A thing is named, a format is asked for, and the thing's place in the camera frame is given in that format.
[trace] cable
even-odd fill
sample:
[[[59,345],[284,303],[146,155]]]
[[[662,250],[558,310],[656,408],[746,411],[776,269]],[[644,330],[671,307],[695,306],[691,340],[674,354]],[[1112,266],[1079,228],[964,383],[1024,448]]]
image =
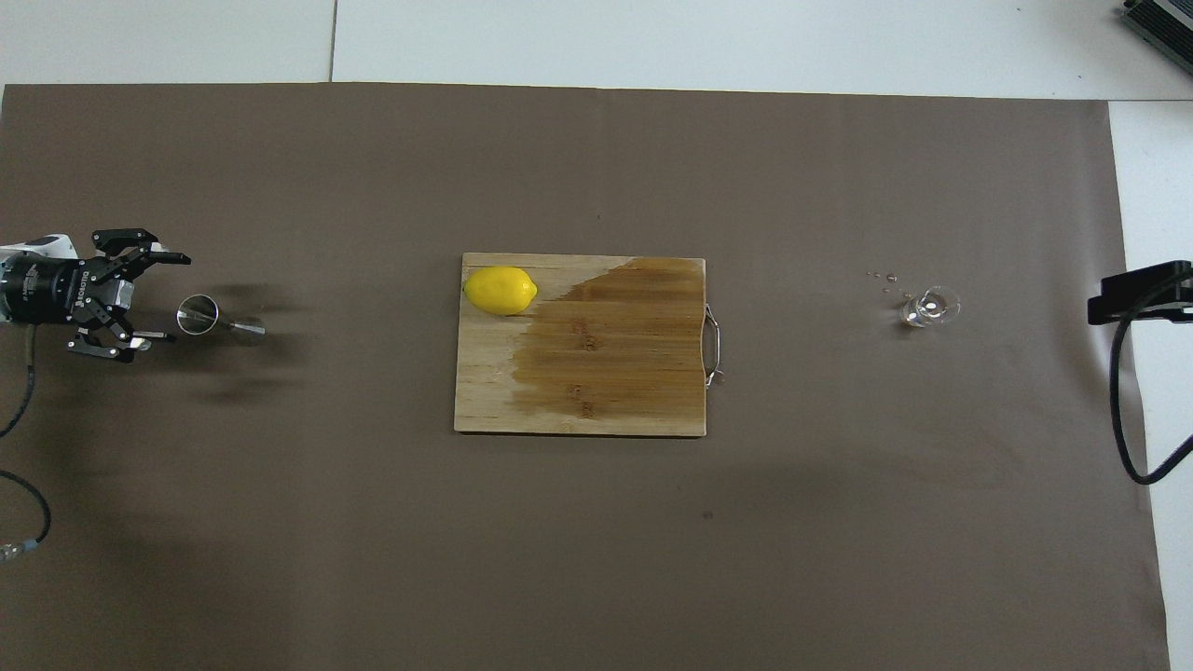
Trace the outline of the cable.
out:
[[[25,398],[20,400],[20,407],[17,408],[17,414],[12,415],[12,419],[8,420],[8,426],[5,426],[4,430],[0,431],[0,438],[7,436],[8,432],[17,426],[17,423],[20,421],[20,418],[25,414],[25,408],[29,407],[29,400],[33,398],[33,345],[37,341],[35,338],[36,334],[37,325],[29,325],[25,330]]]
[[[36,336],[37,336],[37,325],[36,324],[29,325],[25,330],[25,369],[27,371],[25,381],[25,396],[21,399],[20,407],[17,408],[16,414],[13,414],[12,419],[8,420],[8,425],[4,427],[4,431],[0,431],[0,438],[7,436],[8,432],[17,426],[17,423],[20,421],[20,418],[25,414],[25,408],[29,407],[29,400],[33,396],[33,381],[35,381],[33,344],[36,343]],[[42,495],[42,492],[37,491],[37,487],[35,487],[29,480],[25,480],[20,475],[17,475],[16,473],[11,473],[8,470],[0,470],[0,478],[12,480],[13,482],[24,487],[26,492],[29,492],[35,499],[37,499],[37,505],[42,507],[42,533],[38,534],[36,538],[29,538],[21,543],[8,543],[0,546],[0,562],[4,562],[13,560],[27,552],[31,552],[33,548],[41,544],[42,541],[45,540],[45,536],[49,535],[50,533],[50,504],[47,503],[45,497]]]
[[[1164,475],[1176,468],[1176,464],[1181,462],[1185,457],[1193,453],[1193,436],[1185,439],[1183,443],[1172,455],[1168,456],[1154,472],[1146,475],[1139,475],[1136,470],[1135,463],[1131,461],[1131,453],[1126,448],[1126,437],[1123,435],[1123,412],[1119,408],[1119,364],[1123,358],[1123,340],[1126,338],[1126,330],[1131,327],[1131,322],[1135,321],[1139,313],[1148,308],[1152,300],[1156,298],[1161,293],[1173,287],[1176,287],[1186,279],[1193,278],[1193,270],[1186,270],[1183,272],[1177,272],[1173,277],[1164,279],[1163,282],[1156,284],[1148,290],[1133,306],[1131,309],[1123,313],[1119,319],[1118,328],[1114,331],[1114,340],[1111,343],[1111,424],[1114,427],[1114,442],[1118,444],[1119,458],[1123,460],[1123,468],[1126,469],[1127,475],[1132,480],[1141,485],[1154,485],[1158,482]]]
[[[16,473],[8,470],[0,470],[0,478],[7,478],[8,480],[12,480],[13,482],[24,487],[26,492],[29,492],[30,494],[33,495],[35,499],[37,499],[37,505],[42,506],[42,533],[38,534],[36,538],[33,538],[33,542],[41,543],[42,541],[45,540],[45,536],[50,534],[50,504],[47,503],[45,497],[42,495],[42,492],[37,491],[37,487],[35,487],[29,480],[25,480],[20,475],[17,475]]]

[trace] brown paper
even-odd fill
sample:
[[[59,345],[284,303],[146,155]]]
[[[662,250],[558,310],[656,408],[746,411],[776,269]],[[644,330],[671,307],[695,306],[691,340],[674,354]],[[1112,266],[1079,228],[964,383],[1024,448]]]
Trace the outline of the brown paper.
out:
[[[144,227],[194,264],[137,282],[135,326],[203,291],[270,331],[124,367],[42,328],[0,462],[55,527],[4,567],[0,667],[1167,669],[1111,333],[1083,313],[1124,270],[1105,103],[4,103],[2,242],[89,253],[93,229]],[[469,250],[705,258],[725,370],[707,437],[455,433]],[[898,325],[931,284],[958,320]],[[4,407],[20,341],[0,327]],[[5,542],[36,530],[20,495],[0,497]]]

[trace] glass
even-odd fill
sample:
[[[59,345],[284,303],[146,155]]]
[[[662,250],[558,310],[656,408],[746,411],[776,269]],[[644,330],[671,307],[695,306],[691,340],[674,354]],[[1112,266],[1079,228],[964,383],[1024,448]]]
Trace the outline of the glass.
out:
[[[931,287],[909,298],[900,308],[900,319],[908,326],[923,328],[957,319],[962,301],[948,287]]]

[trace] bamboo cutting board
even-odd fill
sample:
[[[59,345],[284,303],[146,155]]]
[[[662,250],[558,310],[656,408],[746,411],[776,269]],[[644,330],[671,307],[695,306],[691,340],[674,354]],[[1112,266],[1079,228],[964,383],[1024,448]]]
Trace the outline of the bamboo cutting board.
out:
[[[704,436],[704,259],[465,253],[538,285],[513,316],[460,293],[456,430]]]

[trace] metal handle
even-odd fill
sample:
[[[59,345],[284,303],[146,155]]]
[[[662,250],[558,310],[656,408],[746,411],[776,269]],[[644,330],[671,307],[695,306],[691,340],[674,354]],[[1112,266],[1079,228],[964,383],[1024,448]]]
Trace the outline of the metal handle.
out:
[[[712,326],[712,368],[704,368],[704,388],[707,389],[712,387],[712,378],[717,375],[724,377],[725,374],[721,370],[721,325],[717,324],[717,318],[712,316],[712,306],[704,303],[704,321]]]

